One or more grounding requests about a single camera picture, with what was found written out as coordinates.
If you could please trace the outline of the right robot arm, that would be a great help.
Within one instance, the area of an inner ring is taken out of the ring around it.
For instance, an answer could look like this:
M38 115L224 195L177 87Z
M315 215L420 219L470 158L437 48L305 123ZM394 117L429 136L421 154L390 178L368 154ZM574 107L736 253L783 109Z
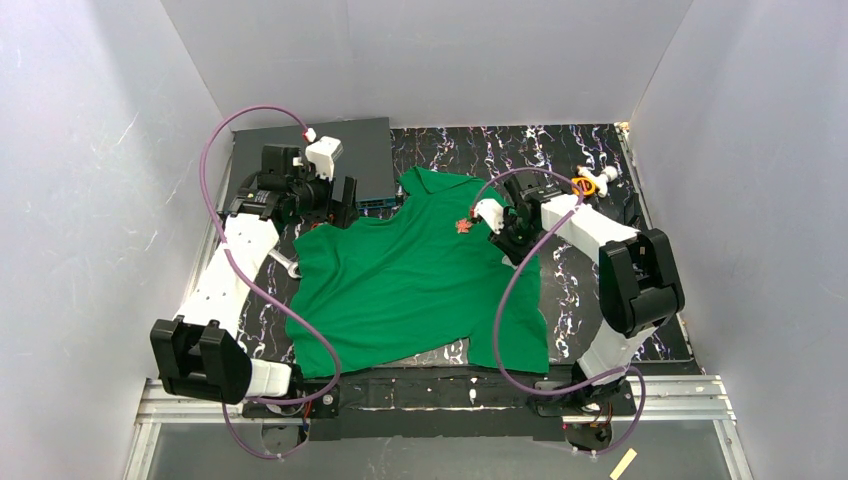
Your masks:
M553 237L577 248L598 268L602 323L577 360L582 377L561 388L612 384L631 370L636 350L685 305L685 294L668 236L659 229L638 230L596 211L585 190L556 174L562 187L543 186L539 167L517 168L499 175L512 200L504 206L478 192L470 219L484 222L490 242L515 267L498 304L492 339L499 339L503 312L518 279L538 251Z

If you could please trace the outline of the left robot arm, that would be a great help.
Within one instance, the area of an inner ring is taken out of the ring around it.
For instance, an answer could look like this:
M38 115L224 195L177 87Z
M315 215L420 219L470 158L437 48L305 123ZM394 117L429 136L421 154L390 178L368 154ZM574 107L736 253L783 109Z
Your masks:
M236 338L239 318L265 259L293 219L353 219L357 182L348 177L333 198L340 140L324 136L305 148L269 144L261 168L240 185L230 207L215 211L225 238L173 319L157 320L150 340L165 391L237 404L245 399L293 398L302 375L291 364L253 359Z

